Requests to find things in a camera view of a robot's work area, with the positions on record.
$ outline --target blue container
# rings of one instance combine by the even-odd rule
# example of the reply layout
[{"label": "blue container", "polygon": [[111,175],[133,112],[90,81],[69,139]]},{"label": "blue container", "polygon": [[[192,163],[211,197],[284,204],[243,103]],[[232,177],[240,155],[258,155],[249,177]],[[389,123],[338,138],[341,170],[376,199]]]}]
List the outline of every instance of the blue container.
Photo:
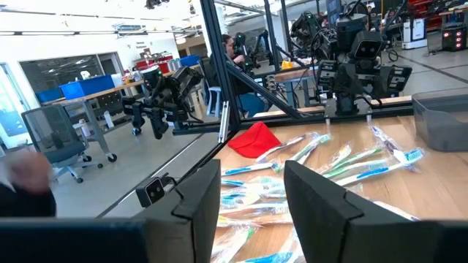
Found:
[{"label": "blue container", "polygon": [[38,98],[40,103],[50,102],[56,99],[60,99],[63,97],[64,94],[61,92],[60,88],[53,88],[48,91],[41,91],[36,93],[36,97]]},{"label": "blue container", "polygon": [[110,75],[93,77],[88,80],[75,81],[60,86],[66,99],[76,99],[114,87],[114,82]]},{"label": "blue container", "polygon": [[181,63],[182,63],[182,66],[194,66],[198,64],[199,60],[200,60],[199,55],[190,55],[190,56],[183,57],[181,59]]}]

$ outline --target floor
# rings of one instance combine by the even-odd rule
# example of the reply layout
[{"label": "floor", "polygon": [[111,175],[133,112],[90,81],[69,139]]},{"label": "floor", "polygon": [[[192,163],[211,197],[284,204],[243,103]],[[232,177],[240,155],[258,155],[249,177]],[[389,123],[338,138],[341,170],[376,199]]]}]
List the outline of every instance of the floor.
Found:
[{"label": "floor", "polygon": [[[399,51],[400,59],[396,64],[413,68],[403,95],[468,87],[468,50],[431,56],[427,56],[427,52],[427,48]],[[303,105],[302,92],[298,92],[298,97]],[[204,106],[197,103],[195,97],[194,101],[196,116],[204,118]],[[127,124],[105,135],[109,148],[118,156],[116,163],[110,163],[99,146],[91,144],[87,154],[103,163],[104,167],[79,170],[84,179],[81,184],[70,175],[60,177],[53,184],[58,217],[133,216],[142,210],[135,194],[138,183],[165,172],[174,178],[181,177],[217,143],[216,133],[176,137],[171,130],[161,140],[156,140],[149,122],[140,136],[134,137],[131,131],[131,124]],[[3,166],[4,161],[0,161],[0,169]]]}]

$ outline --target gray office chair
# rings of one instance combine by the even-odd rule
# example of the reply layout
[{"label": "gray office chair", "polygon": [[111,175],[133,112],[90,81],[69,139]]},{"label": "gray office chair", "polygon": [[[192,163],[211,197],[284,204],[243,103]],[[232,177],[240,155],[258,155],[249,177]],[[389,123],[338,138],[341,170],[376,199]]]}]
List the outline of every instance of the gray office chair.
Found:
[{"label": "gray office chair", "polygon": [[85,155],[88,141],[84,136],[84,142],[80,140],[61,105],[28,110],[21,116],[36,150],[44,153],[49,162],[60,169],[56,178],[70,172],[77,183],[82,183],[83,179],[76,173],[76,167],[97,165],[102,168],[102,164],[92,162],[91,157]]},{"label": "gray office chair", "polygon": [[208,97],[207,101],[207,110],[206,110],[206,115],[207,116],[214,116],[216,118],[219,118],[219,110],[221,109],[221,87],[219,86],[210,86],[210,75],[208,75],[208,72],[205,70],[205,65],[203,63],[203,60],[200,59],[198,61],[198,64],[200,65],[200,69],[202,70],[202,74],[204,76],[203,78],[203,99]]}]

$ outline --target caster wheel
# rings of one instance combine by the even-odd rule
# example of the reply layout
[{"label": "caster wheel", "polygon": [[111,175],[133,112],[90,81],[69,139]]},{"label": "caster wheel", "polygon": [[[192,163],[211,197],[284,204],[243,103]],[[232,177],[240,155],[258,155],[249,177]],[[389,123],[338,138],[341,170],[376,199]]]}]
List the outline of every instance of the caster wheel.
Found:
[{"label": "caster wheel", "polygon": [[140,135],[140,134],[141,134],[141,129],[139,129],[139,128],[133,128],[133,129],[132,129],[132,134],[133,134],[134,136]]},{"label": "caster wheel", "polygon": [[107,160],[109,160],[110,162],[115,162],[117,161],[117,155],[112,153],[112,157],[108,157]]}]

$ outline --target table leg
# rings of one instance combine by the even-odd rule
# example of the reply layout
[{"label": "table leg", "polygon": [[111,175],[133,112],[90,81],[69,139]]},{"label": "table leg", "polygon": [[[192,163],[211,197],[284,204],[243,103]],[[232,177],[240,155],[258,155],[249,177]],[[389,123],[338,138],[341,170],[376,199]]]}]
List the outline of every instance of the table leg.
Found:
[{"label": "table leg", "polygon": [[293,108],[297,108],[294,101],[294,90],[293,90],[293,83],[286,82],[284,84],[286,86],[286,99],[287,103],[292,106]]},{"label": "table leg", "polygon": [[309,86],[307,85],[307,80],[302,80],[302,89],[304,91],[304,107],[310,106],[309,98]]},{"label": "table leg", "polygon": [[94,131],[94,138],[101,146],[102,151],[107,156],[107,159],[111,162],[117,160],[117,156],[109,151],[109,147],[104,139],[104,135],[102,134],[101,127],[99,127],[99,123],[97,123],[96,116],[94,114],[93,108],[88,100],[83,102],[83,107],[85,108],[86,115],[88,116],[89,123],[93,126]]}]

